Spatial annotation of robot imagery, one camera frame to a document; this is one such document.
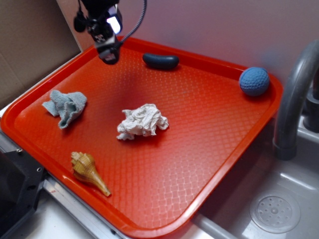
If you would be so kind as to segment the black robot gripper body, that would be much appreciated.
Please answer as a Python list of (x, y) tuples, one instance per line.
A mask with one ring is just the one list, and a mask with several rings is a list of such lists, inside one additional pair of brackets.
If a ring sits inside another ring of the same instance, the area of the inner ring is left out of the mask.
[(73, 20), (77, 32), (85, 30), (91, 35), (95, 43), (105, 44), (113, 40), (113, 48), (118, 49), (122, 44), (118, 41), (114, 30), (107, 22), (117, 9), (118, 0), (79, 0), (78, 11)]

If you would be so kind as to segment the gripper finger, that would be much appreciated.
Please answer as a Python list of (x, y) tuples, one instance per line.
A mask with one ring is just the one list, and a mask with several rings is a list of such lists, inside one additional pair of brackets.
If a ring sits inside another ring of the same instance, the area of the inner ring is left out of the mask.
[(99, 58), (108, 65), (116, 64), (120, 59), (120, 42), (99, 44)]

